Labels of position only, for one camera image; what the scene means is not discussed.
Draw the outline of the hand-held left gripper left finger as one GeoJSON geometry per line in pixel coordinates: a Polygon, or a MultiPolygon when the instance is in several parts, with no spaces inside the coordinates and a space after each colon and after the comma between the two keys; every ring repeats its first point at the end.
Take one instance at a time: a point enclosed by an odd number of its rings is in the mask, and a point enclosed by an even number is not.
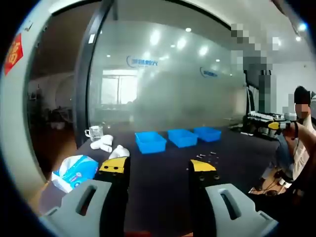
{"type": "Polygon", "coordinates": [[[122,237],[129,180],[130,158],[108,159],[40,221],[55,237],[122,237]]]}

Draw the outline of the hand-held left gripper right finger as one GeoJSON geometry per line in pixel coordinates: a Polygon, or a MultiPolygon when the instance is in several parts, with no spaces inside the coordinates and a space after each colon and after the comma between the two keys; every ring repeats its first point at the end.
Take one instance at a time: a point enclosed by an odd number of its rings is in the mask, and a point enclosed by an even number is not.
{"type": "Polygon", "coordinates": [[[189,200],[195,237],[271,237],[278,226],[233,184],[220,184],[207,162],[189,161],[189,200]]]}

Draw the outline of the person's right hand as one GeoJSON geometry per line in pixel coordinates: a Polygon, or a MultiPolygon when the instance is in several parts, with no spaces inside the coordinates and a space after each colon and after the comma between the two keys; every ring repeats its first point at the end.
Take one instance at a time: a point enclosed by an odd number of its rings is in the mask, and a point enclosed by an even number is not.
{"type": "Polygon", "coordinates": [[[298,137],[298,132],[298,124],[295,121],[286,123],[285,129],[283,130],[283,134],[292,140],[298,137]]]}

